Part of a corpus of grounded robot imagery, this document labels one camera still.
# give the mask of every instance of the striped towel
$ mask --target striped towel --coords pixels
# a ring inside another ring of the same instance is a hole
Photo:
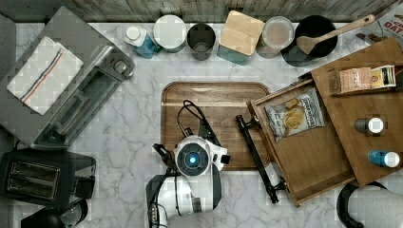
[[[45,36],[7,89],[44,115],[82,66],[83,62],[73,53]]]

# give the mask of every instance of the wooden brush handle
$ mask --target wooden brush handle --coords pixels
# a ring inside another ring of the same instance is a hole
[[[360,18],[360,19],[358,19],[356,21],[353,21],[352,23],[349,23],[349,24],[343,26],[342,28],[338,28],[336,30],[333,30],[333,31],[327,33],[327,34],[324,34],[324,35],[320,36],[320,38],[318,40],[319,40],[319,42],[322,42],[324,40],[330,39],[330,38],[335,37],[335,36],[337,36],[339,34],[347,32],[349,30],[357,29],[357,28],[366,26],[368,24],[371,24],[374,20],[375,20],[375,17],[372,14],[370,14],[370,15],[362,17],[362,18]]]

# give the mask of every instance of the toaster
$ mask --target toaster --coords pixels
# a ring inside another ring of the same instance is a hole
[[[83,66],[44,114],[23,105],[7,85],[44,36],[68,48]],[[120,83],[134,63],[81,18],[61,7],[32,45],[0,82],[0,124],[30,148],[66,150]]]

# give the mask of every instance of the white marble countertop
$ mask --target white marble countertop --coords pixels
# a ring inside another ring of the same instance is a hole
[[[122,83],[69,149],[97,161],[97,181],[93,198],[88,201],[90,214],[77,227],[145,227],[145,185],[165,170],[151,145],[161,141],[161,96],[169,83],[260,82],[273,92],[291,84],[304,72],[367,46],[351,31],[339,36],[337,47],[329,56],[300,68],[286,64],[281,55],[267,60],[257,53],[248,65],[238,66],[217,56],[217,42],[207,61],[194,59],[187,45],[180,52],[161,52],[147,60],[124,41],[125,30],[135,24],[91,25],[122,49],[136,68],[134,76]],[[152,36],[152,24],[136,25],[143,26]],[[17,25],[17,57],[43,26]],[[222,25],[213,28],[219,39]],[[266,169],[275,183],[273,165]],[[380,182],[391,191],[403,194],[402,174],[392,174]],[[222,199],[214,211],[172,218],[169,227],[343,227],[336,214],[336,198],[341,187],[296,208],[284,193],[279,193],[278,204],[272,204],[257,171],[221,172],[221,183]],[[39,208],[17,201],[14,204],[14,227],[19,227],[22,218]]]

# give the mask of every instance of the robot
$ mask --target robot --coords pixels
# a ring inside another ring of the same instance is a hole
[[[190,109],[192,106],[199,115]],[[183,129],[179,118],[184,109],[200,120],[198,136],[190,128]],[[150,228],[167,227],[168,219],[176,215],[212,211],[221,200],[220,171],[230,161],[227,149],[221,147],[204,114],[192,102],[183,101],[177,121],[184,139],[173,151],[175,160],[163,145],[153,145],[167,170],[145,188]]]

